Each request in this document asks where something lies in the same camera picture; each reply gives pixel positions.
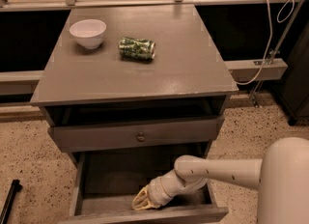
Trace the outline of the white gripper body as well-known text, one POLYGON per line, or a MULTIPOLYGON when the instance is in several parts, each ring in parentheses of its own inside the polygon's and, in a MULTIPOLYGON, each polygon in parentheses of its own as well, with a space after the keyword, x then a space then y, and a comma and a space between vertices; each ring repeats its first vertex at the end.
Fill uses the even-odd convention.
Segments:
POLYGON ((157 177, 146 186, 148 203, 150 208, 160 208, 167 205, 172 197, 166 193, 163 187, 163 178, 157 177))

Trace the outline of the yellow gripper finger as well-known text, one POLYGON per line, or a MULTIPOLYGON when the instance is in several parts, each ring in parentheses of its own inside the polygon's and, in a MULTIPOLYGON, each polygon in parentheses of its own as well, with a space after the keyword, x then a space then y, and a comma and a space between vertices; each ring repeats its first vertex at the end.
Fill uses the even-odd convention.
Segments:
POLYGON ((160 205, 155 205, 152 203, 146 203, 146 204, 132 204, 132 208, 134 210, 150 210, 150 209, 158 209, 160 208, 160 205))
POLYGON ((150 202, 150 198, 148 196, 148 186, 144 186, 136 197, 132 201, 132 205, 134 207, 147 207, 150 202))

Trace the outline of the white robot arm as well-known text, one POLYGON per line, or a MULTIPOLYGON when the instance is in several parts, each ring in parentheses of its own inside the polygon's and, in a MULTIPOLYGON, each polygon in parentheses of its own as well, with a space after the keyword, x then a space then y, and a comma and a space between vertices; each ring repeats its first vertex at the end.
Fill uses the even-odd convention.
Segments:
POLYGON ((257 224, 309 223, 309 141, 282 138, 261 159, 206 159, 182 155, 133 199, 135 210, 158 209, 177 195, 196 191, 208 180, 258 192, 257 224))

